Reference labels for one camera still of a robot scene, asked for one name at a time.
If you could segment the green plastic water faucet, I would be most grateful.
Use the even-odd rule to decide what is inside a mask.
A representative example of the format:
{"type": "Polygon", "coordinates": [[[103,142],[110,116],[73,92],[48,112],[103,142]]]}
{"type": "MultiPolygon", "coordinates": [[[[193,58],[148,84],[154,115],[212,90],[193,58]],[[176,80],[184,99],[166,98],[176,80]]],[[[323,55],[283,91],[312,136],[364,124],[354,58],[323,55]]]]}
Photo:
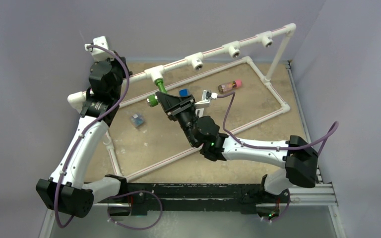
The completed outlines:
{"type": "Polygon", "coordinates": [[[164,86],[164,80],[162,78],[156,79],[154,81],[154,84],[157,86],[158,92],[151,94],[151,95],[147,96],[147,98],[146,98],[147,104],[150,107],[154,107],[154,106],[158,105],[158,96],[157,96],[158,93],[164,93],[164,94],[167,93],[167,90],[164,86]]]}

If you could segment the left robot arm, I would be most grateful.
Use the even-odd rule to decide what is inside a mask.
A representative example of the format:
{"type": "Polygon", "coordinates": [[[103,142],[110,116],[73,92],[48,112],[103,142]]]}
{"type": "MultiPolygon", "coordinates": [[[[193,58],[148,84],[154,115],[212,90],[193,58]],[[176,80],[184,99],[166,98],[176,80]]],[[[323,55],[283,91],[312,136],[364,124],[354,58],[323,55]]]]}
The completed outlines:
{"type": "Polygon", "coordinates": [[[128,189],[122,186],[126,179],[106,175],[96,182],[85,183],[85,175],[101,139],[108,131],[121,98],[123,79],[131,75],[126,59],[104,59],[90,68],[90,87],[80,110],[78,126],[64,157],[48,179],[40,179],[36,191],[48,209],[85,217],[93,204],[111,198],[124,202],[128,189]],[[115,106],[109,114],[106,112],[115,106]]]}

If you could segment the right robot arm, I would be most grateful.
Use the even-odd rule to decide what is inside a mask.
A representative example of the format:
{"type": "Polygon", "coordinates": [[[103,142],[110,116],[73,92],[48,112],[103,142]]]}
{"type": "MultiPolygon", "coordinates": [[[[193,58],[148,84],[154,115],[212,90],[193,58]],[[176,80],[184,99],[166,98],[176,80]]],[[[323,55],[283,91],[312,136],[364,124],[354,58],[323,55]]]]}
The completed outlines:
{"type": "Polygon", "coordinates": [[[189,144],[211,161],[247,160],[279,167],[263,178],[258,189],[263,201],[270,202],[295,185],[316,185],[318,152],[303,138],[292,135],[288,140],[260,141],[237,138],[231,132],[220,132],[210,116],[196,115],[193,95],[186,97],[156,92],[155,99],[171,121],[179,123],[189,144]]]}

